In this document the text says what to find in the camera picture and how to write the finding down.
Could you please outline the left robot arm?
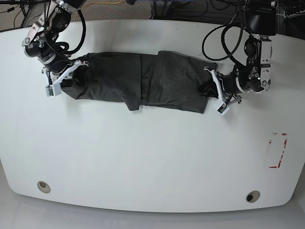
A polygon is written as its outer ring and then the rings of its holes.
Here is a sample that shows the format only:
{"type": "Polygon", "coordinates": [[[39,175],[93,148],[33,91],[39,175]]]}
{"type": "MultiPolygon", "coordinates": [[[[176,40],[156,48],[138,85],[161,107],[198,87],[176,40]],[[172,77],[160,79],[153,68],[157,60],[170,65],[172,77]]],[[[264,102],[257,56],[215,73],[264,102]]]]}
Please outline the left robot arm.
{"type": "Polygon", "coordinates": [[[232,51],[225,43],[225,35],[234,24],[231,22],[221,26],[221,45],[226,53],[221,59],[230,59],[234,67],[228,75],[211,70],[212,79],[203,86],[205,96],[217,98],[216,108],[219,112],[223,113],[230,104],[240,103],[241,93],[262,93],[269,89],[272,56],[270,37],[276,34],[276,7],[275,0],[236,1],[240,33],[232,51]],[[234,58],[243,32],[249,35],[244,44],[245,64],[234,58]]]}

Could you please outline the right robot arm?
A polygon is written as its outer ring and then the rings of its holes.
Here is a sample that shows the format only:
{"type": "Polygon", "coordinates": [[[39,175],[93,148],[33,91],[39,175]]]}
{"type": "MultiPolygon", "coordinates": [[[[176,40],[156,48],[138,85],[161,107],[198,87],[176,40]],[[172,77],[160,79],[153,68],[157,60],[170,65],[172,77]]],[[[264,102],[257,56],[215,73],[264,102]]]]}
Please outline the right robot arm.
{"type": "Polygon", "coordinates": [[[65,70],[76,65],[69,59],[82,47],[86,36],[86,23],[81,11],[83,0],[52,0],[44,3],[42,15],[34,22],[28,35],[22,41],[25,54],[30,58],[38,58],[43,64],[43,74],[46,76],[47,86],[53,85],[51,75],[61,76],[65,70]],[[59,34],[71,22],[72,10],[76,9],[81,19],[82,33],[79,44],[73,50],[66,42],[57,42],[59,34]]]}

